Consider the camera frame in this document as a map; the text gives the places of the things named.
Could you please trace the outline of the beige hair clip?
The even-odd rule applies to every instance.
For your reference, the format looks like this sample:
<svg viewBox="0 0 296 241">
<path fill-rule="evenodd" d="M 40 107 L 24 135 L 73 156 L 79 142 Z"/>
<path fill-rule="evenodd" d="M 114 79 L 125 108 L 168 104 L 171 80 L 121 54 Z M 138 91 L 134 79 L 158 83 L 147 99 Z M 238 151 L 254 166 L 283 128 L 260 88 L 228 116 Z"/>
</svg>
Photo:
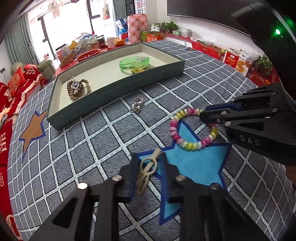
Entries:
<svg viewBox="0 0 296 241">
<path fill-rule="evenodd" d="M 153 153 L 142 159 L 139 164 L 139 173 L 137 177 L 137 192 L 138 194 L 143 194 L 148 183 L 149 178 L 154 174 L 158 168 L 157 159 L 161 154 L 160 149 L 155 149 Z"/>
</svg>

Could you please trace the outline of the silver heart pendant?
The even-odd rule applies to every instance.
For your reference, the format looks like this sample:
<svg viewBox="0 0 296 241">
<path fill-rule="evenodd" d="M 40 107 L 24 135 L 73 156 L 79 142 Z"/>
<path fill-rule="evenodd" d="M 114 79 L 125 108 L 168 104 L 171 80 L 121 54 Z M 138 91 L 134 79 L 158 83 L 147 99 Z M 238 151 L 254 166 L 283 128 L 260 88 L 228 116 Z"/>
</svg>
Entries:
<svg viewBox="0 0 296 241">
<path fill-rule="evenodd" d="M 144 100 L 141 96 L 137 96 L 132 100 L 132 106 L 130 108 L 131 113 L 140 113 L 141 107 L 144 104 Z"/>
</svg>

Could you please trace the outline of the green jewelry tray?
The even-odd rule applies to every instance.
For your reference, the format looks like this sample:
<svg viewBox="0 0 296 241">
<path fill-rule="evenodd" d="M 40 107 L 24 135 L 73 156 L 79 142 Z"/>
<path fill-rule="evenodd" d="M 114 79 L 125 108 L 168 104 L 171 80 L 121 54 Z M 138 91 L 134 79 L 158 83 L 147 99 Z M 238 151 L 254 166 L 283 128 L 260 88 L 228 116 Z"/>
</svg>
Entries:
<svg viewBox="0 0 296 241">
<path fill-rule="evenodd" d="M 124 73 L 119 68 L 119 62 L 130 57 L 149 57 L 152 68 L 135 74 Z M 181 75 L 184 65 L 184 59 L 158 49 L 152 43 L 126 45 L 98 54 L 57 76 L 47 109 L 47 120 L 60 130 L 123 95 Z M 87 80 L 91 92 L 84 93 L 78 100 L 71 100 L 67 83 L 72 79 Z"/>
</svg>

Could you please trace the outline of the grey checked blanket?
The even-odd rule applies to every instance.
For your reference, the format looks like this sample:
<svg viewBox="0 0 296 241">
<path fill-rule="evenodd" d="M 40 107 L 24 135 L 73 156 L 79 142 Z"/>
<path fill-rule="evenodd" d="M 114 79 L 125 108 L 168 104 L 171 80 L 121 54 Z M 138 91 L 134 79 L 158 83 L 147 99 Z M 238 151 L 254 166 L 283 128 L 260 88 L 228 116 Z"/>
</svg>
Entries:
<svg viewBox="0 0 296 241">
<path fill-rule="evenodd" d="M 22 133 L 48 107 L 53 84 L 36 93 L 18 113 L 8 158 L 8 187 L 16 224 L 28 240 L 81 182 L 99 184 L 117 174 L 133 153 L 167 148 L 180 168 L 221 177 L 232 198 L 270 240 L 279 240 L 295 216 L 295 192 L 283 165 L 238 145 L 229 145 L 223 128 L 212 147 L 189 155 L 172 144 L 169 123 L 182 108 L 204 109 L 240 96 L 255 85 L 219 60 L 170 42 L 152 46 L 185 60 L 184 73 L 123 96 L 62 130 L 43 121 L 41 136 L 23 150 Z M 131 113 L 141 96 L 140 113 Z"/>
</svg>

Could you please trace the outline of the red sofa cover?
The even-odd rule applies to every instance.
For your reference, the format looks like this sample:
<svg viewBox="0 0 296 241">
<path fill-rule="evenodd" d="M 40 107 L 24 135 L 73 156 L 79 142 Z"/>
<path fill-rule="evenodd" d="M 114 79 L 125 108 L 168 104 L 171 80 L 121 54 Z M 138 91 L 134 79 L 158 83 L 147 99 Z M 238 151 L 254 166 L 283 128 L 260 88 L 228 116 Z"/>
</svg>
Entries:
<svg viewBox="0 0 296 241">
<path fill-rule="evenodd" d="M 1 221 L 4 221 L 17 239 L 22 240 L 11 208 L 8 187 L 8 157 L 13 127 L 18 112 L 31 93 L 47 83 L 37 66 L 27 64 L 22 68 L 25 83 L 11 96 L 8 84 L 1 83 Z"/>
</svg>

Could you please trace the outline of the potted green plant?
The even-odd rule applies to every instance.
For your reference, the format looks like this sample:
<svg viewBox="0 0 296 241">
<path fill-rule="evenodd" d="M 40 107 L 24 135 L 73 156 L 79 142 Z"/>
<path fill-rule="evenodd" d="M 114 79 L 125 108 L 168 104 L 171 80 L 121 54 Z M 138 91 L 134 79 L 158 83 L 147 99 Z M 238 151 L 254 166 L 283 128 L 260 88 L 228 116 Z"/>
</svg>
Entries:
<svg viewBox="0 0 296 241">
<path fill-rule="evenodd" d="M 165 33 L 170 33 L 172 34 L 173 31 L 176 31 L 179 29 L 179 26 L 177 24 L 175 24 L 174 22 L 162 22 L 161 23 L 161 29 L 165 32 Z"/>
</svg>

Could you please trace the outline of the green translucent bangle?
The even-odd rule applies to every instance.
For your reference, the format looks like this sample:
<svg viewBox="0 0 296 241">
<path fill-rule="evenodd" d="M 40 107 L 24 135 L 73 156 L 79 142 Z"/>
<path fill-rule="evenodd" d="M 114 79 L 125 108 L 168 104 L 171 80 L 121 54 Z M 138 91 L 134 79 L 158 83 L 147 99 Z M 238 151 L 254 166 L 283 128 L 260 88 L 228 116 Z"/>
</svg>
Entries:
<svg viewBox="0 0 296 241">
<path fill-rule="evenodd" d="M 119 62 L 119 68 L 122 71 L 133 71 L 146 68 L 150 65 L 149 57 L 133 56 L 123 59 Z"/>
</svg>

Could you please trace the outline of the red patterned gift box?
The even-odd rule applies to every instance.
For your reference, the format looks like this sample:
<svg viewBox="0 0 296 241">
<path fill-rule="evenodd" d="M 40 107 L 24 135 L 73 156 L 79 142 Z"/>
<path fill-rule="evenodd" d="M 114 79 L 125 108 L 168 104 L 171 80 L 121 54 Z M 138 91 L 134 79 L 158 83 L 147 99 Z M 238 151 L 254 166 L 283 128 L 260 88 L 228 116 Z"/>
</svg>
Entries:
<svg viewBox="0 0 296 241">
<path fill-rule="evenodd" d="M 130 44 L 141 42 L 143 31 L 147 30 L 148 21 L 146 14 L 134 14 L 127 18 L 128 39 Z"/>
</svg>

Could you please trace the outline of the red round table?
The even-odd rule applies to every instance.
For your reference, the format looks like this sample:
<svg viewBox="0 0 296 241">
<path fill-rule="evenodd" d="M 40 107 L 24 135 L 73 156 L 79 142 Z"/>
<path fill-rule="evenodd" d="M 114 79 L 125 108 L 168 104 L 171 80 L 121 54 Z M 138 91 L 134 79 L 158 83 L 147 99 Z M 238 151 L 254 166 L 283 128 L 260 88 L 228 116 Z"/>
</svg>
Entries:
<svg viewBox="0 0 296 241">
<path fill-rule="evenodd" d="M 105 52 L 107 52 L 107 51 L 109 51 L 109 50 L 113 50 L 113 49 L 116 49 L 116 48 L 118 48 L 119 46 L 115 46 L 114 48 L 102 48 L 102 49 L 100 49 L 101 50 L 101 53 L 105 53 Z M 76 64 L 78 64 L 78 62 L 76 62 L 75 61 L 75 59 L 71 62 L 71 63 L 69 63 L 68 65 L 66 65 L 66 66 L 64 66 L 64 67 L 58 67 L 58 69 L 56 70 L 56 72 L 55 72 L 55 76 L 58 76 L 60 73 L 62 73 L 62 72 L 64 72 L 65 70 L 67 70 L 67 69 L 69 69 L 70 67 L 72 67 L 72 66 L 74 66 L 74 65 L 76 65 Z"/>
</svg>

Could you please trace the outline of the white mug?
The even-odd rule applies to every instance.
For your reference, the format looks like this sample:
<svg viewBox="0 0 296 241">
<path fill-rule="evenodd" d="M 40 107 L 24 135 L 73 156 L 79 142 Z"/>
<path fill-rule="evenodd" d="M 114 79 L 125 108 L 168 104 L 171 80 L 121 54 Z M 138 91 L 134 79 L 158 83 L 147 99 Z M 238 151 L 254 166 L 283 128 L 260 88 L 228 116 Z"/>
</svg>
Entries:
<svg viewBox="0 0 296 241">
<path fill-rule="evenodd" d="M 114 48 L 116 46 L 116 38 L 114 37 L 108 37 L 106 39 L 106 44 L 109 48 Z"/>
</svg>

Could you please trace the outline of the red colander bowl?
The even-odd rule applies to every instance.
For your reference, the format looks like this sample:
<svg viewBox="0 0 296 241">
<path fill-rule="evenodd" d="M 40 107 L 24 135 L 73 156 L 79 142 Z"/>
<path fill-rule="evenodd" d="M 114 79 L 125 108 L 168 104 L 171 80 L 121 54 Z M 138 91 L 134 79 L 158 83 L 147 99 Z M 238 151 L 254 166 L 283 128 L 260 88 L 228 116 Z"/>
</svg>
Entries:
<svg viewBox="0 0 296 241">
<path fill-rule="evenodd" d="M 92 50 L 89 50 L 89 51 L 86 51 L 82 54 L 80 54 L 78 57 L 76 57 L 75 61 L 80 63 L 88 58 L 91 58 L 95 55 L 98 55 L 101 53 L 101 50 L 100 49 L 92 49 Z"/>
</svg>

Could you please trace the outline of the red square pillow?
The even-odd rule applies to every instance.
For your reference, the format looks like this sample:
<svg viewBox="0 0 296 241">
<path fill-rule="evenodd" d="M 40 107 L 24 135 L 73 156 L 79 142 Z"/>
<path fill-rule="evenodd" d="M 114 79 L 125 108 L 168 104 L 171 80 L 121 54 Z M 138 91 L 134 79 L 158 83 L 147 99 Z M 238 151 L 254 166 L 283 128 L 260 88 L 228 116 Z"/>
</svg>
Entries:
<svg viewBox="0 0 296 241">
<path fill-rule="evenodd" d="M 15 96 L 16 92 L 25 83 L 25 81 L 26 80 L 23 76 L 22 68 L 19 67 L 8 82 L 11 96 Z"/>
</svg>

